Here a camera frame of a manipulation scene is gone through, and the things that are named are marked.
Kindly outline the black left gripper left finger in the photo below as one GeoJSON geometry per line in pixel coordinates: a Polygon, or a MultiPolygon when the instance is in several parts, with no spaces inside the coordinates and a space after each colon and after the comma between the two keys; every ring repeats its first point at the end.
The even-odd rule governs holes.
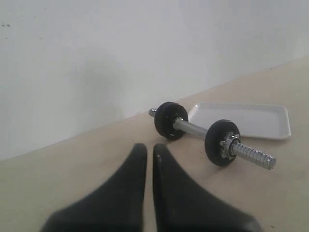
{"type": "Polygon", "coordinates": [[[141,232],[147,148],[134,144],[118,170],[95,191],[53,213],[43,232],[141,232]]]}

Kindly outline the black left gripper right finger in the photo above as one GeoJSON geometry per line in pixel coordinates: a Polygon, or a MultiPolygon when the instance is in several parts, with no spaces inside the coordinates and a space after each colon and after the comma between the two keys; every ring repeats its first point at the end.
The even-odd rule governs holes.
{"type": "Polygon", "coordinates": [[[153,198],[159,232],[260,232],[255,217],[195,182],[164,144],[153,149],[153,198]]]}

